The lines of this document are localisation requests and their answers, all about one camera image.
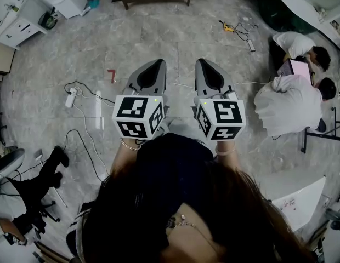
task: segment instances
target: white desk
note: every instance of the white desk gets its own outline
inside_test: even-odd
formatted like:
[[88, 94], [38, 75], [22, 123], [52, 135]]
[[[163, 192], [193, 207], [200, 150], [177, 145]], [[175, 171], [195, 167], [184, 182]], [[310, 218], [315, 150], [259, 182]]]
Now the white desk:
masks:
[[48, 31], [38, 24], [40, 17], [50, 8], [42, 0], [23, 0], [17, 12], [11, 10], [0, 26], [0, 43], [14, 49], [38, 31]]

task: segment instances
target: extension cord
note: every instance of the extension cord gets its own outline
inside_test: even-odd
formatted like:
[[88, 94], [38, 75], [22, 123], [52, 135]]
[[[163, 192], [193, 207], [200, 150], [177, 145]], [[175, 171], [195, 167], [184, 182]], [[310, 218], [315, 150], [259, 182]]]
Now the extension cord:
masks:
[[71, 108], [76, 97], [77, 90], [70, 88], [70, 94], [67, 96], [65, 106]]

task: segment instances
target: white cable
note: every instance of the white cable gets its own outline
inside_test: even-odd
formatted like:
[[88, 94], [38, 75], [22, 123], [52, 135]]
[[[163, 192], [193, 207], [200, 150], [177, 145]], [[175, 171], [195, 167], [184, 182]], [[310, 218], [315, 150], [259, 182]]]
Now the white cable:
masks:
[[187, 88], [190, 88], [190, 89], [195, 89], [194, 87], [191, 87], [189, 85], [182, 85], [182, 84], [178, 84], [178, 83], [167, 83], [167, 84], [180, 85], [182, 87], [187, 87]]
[[[78, 95], [82, 95], [83, 98], [85, 99], [89, 99], [89, 98], [92, 98], [92, 96], [84, 96], [83, 93], [82, 93], [82, 89], [79, 87], [79, 86], [76, 86], [75, 89], [79, 90], [80, 93], [79, 94], [76, 94], [76, 96]], [[108, 103], [106, 103], [103, 99], [99, 98], [101, 102], [103, 102], [104, 104], [108, 105], [110, 108], [113, 108], [114, 106], [111, 106], [109, 105]]]
[[89, 134], [88, 131], [87, 131], [87, 127], [86, 127], [86, 116], [84, 115], [83, 111], [75, 105], [75, 103], [72, 103], [72, 104], [73, 104], [73, 106], [74, 106], [76, 109], [80, 110], [80, 112], [83, 114], [83, 119], [84, 119], [84, 129], [85, 129], [87, 135], [89, 136], [89, 138], [91, 138], [91, 140], [92, 140], [94, 152], [96, 153], [98, 159], [99, 159], [99, 160], [101, 161], [101, 163], [103, 164], [104, 169], [105, 169], [105, 172], [107, 173], [107, 175], [109, 175], [109, 174], [108, 174], [108, 171], [106, 170], [106, 165], [105, 165], [105, 163], [104, 163], [104, 162], [102, 161], [102, 159], [99, 157], [99, 155], [98, 155], [98, 153], [97, 153], [97, 150], [95, 149], [95, 145], [94, 145], [93, 138], [90, 136], [90, 134]]
[[[167, 83], [167, 84], [173, 84], [173, 85], [180, 85], [182, 87], [187, 87], [190, 89], [195, 89], [194, 87], [191, 87], [189, 85], [182, 85], [182, 84], [178, 84], [178, 83]], [[245, 85], [249, 85], [249, 84], [260, 84], [260, 85], [266, 85], [267, 83], [259, 83], [259, 82], [248, 82], [248, 83], [235, 83], [234, 85], [238, 85], [238, 84], [245, 84]]]
[[259, 83], [259, 82], [248, 82], [248, 83], [235, 83], [234, 85], [238, 85], [238, 84], [245, 84], [245, 85], [250, 85], [250, 84], [260, 84], [260, 85], [266, 85], [268, 83]]

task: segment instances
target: black cable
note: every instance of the black cable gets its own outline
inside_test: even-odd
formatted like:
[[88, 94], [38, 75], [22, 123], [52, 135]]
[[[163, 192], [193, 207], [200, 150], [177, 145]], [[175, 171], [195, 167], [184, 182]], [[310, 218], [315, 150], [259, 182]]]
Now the black cable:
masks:
[[79, 81], [73, 81], [73, 82], [71, 82], [71, 83], [65, 84], [64, 90], [65, 90], [68, 94], [71, 94], [71, 93], [70, 93], [68, 90], [66, 90], [66, 86], [67, 86], [67, 85], [70, 85], [70, 84], [74, 84], [74, 83], [78, 83], [78, 84], [80, 84], [80, 85], [84, 85], [84, 86], [86, 87], [86, 89], [88, 89], [88, 91], [89, 91], [91, 94], [93, 94], [93, 95], [99, 97], [99, 98], [102, 99], [102, 100], [107, 100], [107, 101], [109, 101], [109, 102], [115, 104], [115, 102], [113, 102], [113, 101], [111, 101], [111, 100], [109, 100], [109, 99], [102, 98], [102, 97], [100, 97], [98, 94], [92, 93], [92, 91], [90, 90], [90, 88], [89, 88], [88, 86], [86, 86], [84, 83], [81, 83], [81, 82], [79, 82]]
[[[241, 27], [242, 27], [246, 32], [243, 32], [243, 31], [240, 31], [240, 30], [237, 29], [240, 25], [241, 25]], [[240, 37], [243, 41], [247, 42], [247, 41], [249, 40], [249, 37], [248, 37], [249, 31], [246, 30], [246, 29], [244, 28], [244, 26], [242, 25], [242, 23], [239, 22], [239, 23], [236, 25], [236, 27], [233, 27], [232, 25], [227, 25], [227, 26], [228, 26], [228, 27], [231, 27], [231, 28], [234, 30], [234, 33], [237, 33], [238, 37]]]
[[[65, 146], [64, 146], [63, 151], [65, 151], [66, 145], [67, 145], [67, 135], [68, 135], [70, 132], [72, 132], [72, 131], [76, 131], [77, 134], [78, 134], [78, 136], [80, 137], [80, 139], [81, 139], [81, 141], [82, 141], [82, 144], [83, 144], [83, 147], [84, 147], [85, 150], [87, 151], [88, 157], [89, 157], [89, 159], [91, 160], [91, 163], [92, 163], [94, 172], [95, 172], [97, 178], [100, 180], [100, 182], [102, 182], [102, 180], [99, 178], [99, 176], [98, 176], [98, 174], [97, 174], [97, 171], [96, 171], [96, 169], [95, 169], [95, 167], [94, 167], [94, 163], [93, 163], [93, 160], [92, 160], [92, 158], [91, 158], [91, 155], [89, 154], [89, 152], [88, 152], [88, 150], [87, 150], [87, 148], [86, 148], [86, 145], [84, 144], [84, 142], [83, 142], [83, 140], [82, 140], [82, 137], [81, 137], [81, 135], [80, 135], [80, 133], [79, 133], [79, 131], [78, 131], [77, 129], [71, 129], [71, 130], [69, 130], [69, 131], [66, 133], [66, 137], [65, 137]], [[21, 181], [21, 175], [22, 175], [22, 174], [24, 174], [24, 173], [26, 173], [27, 171], [29, 171], [29, 170], [31, 170], [31, 169], [37, 167], [37, 166], [40, 165], [40, 164], [41, 164], [41, 163], [39, 163], [39, 164], [37, 164], [37, 165], [35, 165], [35, 166], [33, 166], [33, 167], [27, 169], [26, 171], [23, 171], [22, 173], [20, 173], [18, 170], [15, 170], [16, 172], [18, 172], [18, 174], [17, 174], [16, 176], [14, 176], [12, 179], [16, 178], [17, 176], [20, 176], [20, 181]], [[8, 181], [6, 181], [6, 182], [4, 182], [4, 183], [1, 183], [0, 186], [6, 184], [6, 183], [8, 183], [8, 182], [10, 182], [10, 181], [8, 180]]]
[[[37, 166], [40, 165], [40, 164], [37, 164], [37, 165], [35, 165], [34, 167], [29, 168], [29, 169], [27, 169], [26, 171], [23, 171], [22, 173], [17, 174], [17, 175], [14, 176], [12, 179], [16, 178], [16, 177], [19, 176], [19, 175], [20, 175], [20, 178], [21, 178], [21, 175], [22, 175], [22, 174], [26, 173], [26, 172], [29, 171], [30, 169], [34, 169], [35, 167], [37, 167]], [[8, 183], [8, 182], [10, 182], [10, 181], [8, 180], [8, 181], [6, 181], [6, 182], [1, 183], [0, 185], [4, 185], [4, 184], [6, 184], [6, 183]]]
[[272, 136], [271, 138], [273, 139], [273, 140], [277, 140], [277, 139], [279, 139], [281, 137], [281, 135], [279, 135], [276, 139], [274, 139], [274, 137]]
[[19, 174], [19, 176], [20, 176], [20, 180], [19, 181], [21, 181], [21, 174], [20, 174], [20, 172], [18, 172], [17, 169], [15, 171]]
[[81, 139], [81, 141], [82, 141], [83, 147], [85, 148], [85, 150], [86, 150], [86, 152], [87, 152], [87, 154], [88, 154], [88, 157], [89, 157], [89, 159], [91, 160], [91, 163], [92, 163], [92, 166], [93, 166], [95, 175], [96, 175], [97, 178], [100, 180], [100, 182], [103, 182], [102, 179], [99, 178], [99, 176], [98, 176], [98, 174], [97, 174], [97, 171], [96, 171], [96, 169], [95, 169], [95, 167], [94, 167], [94, 163], [93, 163], [92, 157], [91, 157], [91, 155], [89, 154], [89, 152], [88, 152], [88, 150], [87, 150], [87, 147], [86, 147], [86, 145], [85, 145], [84, 142], [83, 142], [83, 139], [82, 139], [82, 137], [81, 137], [81, 134], [80, 134], [80, 132], [79, 132], [77, 129], [71, 129], [71, 130], [69, 130], [69, 131], [66, 133], [64, 150], [66, 149], [67, 135], [68, 135], [70, 132], [72, 132], [72, 131], [76, 131], [76, 132], [77, 132], [78, 136], [80, 137], [80, 139]]

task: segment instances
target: shoe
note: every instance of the shoe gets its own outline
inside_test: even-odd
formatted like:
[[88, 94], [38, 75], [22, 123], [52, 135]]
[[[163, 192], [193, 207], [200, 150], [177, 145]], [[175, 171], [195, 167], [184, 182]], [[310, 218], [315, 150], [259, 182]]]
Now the shoe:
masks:
[[331, 229], [333, 229], [333, 230], [340, 230], [340, 221], [333, 221], [331, 223]]
[[64, 151], [61, 149], [60, 146], [55, 146], [53, 152], [57, 155], [58, 160], [61, 162], [61, 164], [64, 166], [64, 168], [67, 168], [69, 166], [69, 158], [64, 153]]
[[58, 189], [60, 187], [60, 180], [63, 178], [62, 173], [57, 172], [53, 175], [52, 185], [50, 187], [54, 187]]

